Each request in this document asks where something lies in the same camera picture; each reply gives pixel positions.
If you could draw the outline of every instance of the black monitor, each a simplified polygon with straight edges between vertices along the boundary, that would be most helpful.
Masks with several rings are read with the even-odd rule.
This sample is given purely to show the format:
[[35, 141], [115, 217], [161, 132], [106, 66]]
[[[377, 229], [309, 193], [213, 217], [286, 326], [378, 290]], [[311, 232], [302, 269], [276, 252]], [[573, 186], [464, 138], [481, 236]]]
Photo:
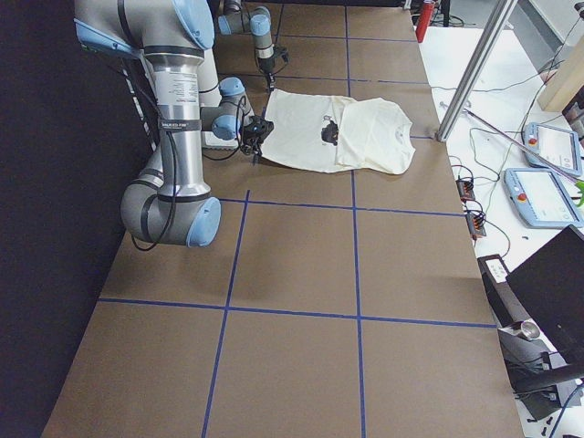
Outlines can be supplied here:
[[507, 283], [565, 361], [584, 361], [584, 235], [567, 226]]

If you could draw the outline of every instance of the white label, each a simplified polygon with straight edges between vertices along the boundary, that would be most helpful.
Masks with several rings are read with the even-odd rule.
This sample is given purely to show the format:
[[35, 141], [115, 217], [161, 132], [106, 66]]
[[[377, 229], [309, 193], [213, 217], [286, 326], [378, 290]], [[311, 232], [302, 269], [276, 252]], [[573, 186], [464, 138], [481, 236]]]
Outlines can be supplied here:
[[156, 99], [159, 105], [199, 105], [199, 84], [194, 73], [156, 73]]
[[486, 267], [491, 271], [491, 275], [497, 283], [505, 283], [507, 281], [507, 271], [501, 264], [501, 260], [494, 258], [486, 261]]

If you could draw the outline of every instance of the brown table surface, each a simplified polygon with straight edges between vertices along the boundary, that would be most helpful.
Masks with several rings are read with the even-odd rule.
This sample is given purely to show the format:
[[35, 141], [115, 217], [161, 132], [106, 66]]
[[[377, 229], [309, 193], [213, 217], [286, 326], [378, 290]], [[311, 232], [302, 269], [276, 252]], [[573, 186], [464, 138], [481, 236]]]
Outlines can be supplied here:
[[[411, 168], [205, 161], [215, 242], [124, 240], [44, 436], [523, 436], [409, 12], [267, 6], [277, 87], [399, 103]], [[251, 37], [215, 56], [259, 112]]]

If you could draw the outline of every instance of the white t-shirt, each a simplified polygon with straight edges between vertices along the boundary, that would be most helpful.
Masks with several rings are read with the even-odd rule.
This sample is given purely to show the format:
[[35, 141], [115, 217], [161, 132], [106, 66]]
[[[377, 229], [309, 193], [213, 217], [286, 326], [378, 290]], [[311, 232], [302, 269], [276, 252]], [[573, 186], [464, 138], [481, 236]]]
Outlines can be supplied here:
[[403, 173], [412, 162], [412, 122], [397, 104], [381, 98], [356, 101], [276, 89], [266, 119], [274, 122], [274, 130], [264, 142], [263, 156], [288, 167]]

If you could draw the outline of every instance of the red bottle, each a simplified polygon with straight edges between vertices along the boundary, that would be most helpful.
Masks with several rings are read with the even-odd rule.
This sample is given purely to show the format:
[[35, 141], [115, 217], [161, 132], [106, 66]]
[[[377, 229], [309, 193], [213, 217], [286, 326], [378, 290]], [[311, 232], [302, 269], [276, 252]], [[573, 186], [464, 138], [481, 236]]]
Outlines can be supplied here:
[[423, 0], [422, 11], [418, 18], [418, 26], [416, 27], [416, 36], [419, 43], [423, 42], [423, 38], [426, 35], [426, 29], [428, 28], [428, 25], [430, 25], [430, 20], [432, 20], [433, 11], [434, 1]]

